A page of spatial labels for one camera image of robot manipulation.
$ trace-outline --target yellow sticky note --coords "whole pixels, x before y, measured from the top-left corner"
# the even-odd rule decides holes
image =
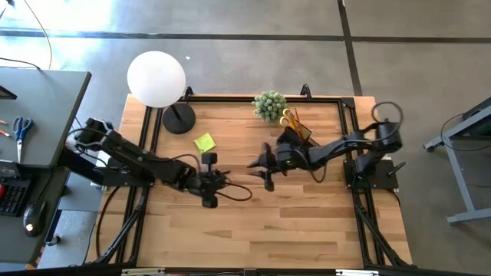
[[[215,141],[209,133],[194,140],[194,143],[198,147],[200,153],[205,153],[216,146]]]

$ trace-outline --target computer mouse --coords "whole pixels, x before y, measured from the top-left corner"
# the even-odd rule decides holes
[[[46,201],[32,202],[25,207],[22,222],[27,236],[35,237],[43,232],[46,211],[48,210],[46,207]]]

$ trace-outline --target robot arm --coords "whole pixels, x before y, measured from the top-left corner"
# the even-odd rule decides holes
[[[355,159],[355,172],[365,173],[373,169],[386,153],[394,153],[402,147],[399,127],[400,122],[377,121],[325,146],[312,145],[307,140],[302,140],[293,129],[286,127],[285,132],[276,140],[275,153],[272,153],[270,145],[263,143],[263,153],[249,168],[266,168],[266,171],[252,174],[263,178],[265,188],[273,191],[271,175],[274,173],[283,173],[286,176],[291,169],[313,172],[326,166],[330,159],[354,150],[363,150],[364,153]],[[371,130],[375,130],[374,140],[365,138],[365,134]]]
[[[117,171],[114,172],[113,168],[105,169],[104,179],[114,180],[115,176],[123,174],[130,180],[148,185],[155,179],[160,179],[175,190],[199,196],[203,207],[208,208],[218,205],[215,194],[227,186],[227,172],[212,170],[210,166],[209,171],[204,173],[176,158],[160,158],[125,140],[114,131],[110,123],[103,120],[89,118],[86,126],[75,136],[75,140],[75,147],[80,151],[103,150],[112,157],[109,166],[116,164]],[[211,165],[216,162],[216,154],[203,155],[203,159],[209,160],[208,164]]]

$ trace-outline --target white globe lamp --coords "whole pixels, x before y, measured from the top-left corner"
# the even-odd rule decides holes
[[[193,108],[176,103],[186,89],[186,75],[174,57],[161,51],[140,54],[131,62],[127,77],[131,93],[140,102],[148,107],[169,107],[162,117],[169,132],[182,134],[194,127]]]

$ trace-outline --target red object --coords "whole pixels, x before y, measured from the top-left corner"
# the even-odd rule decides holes
[[[5,186],[0,184],[0,200],[3,199],[3,194],[5,193]]]

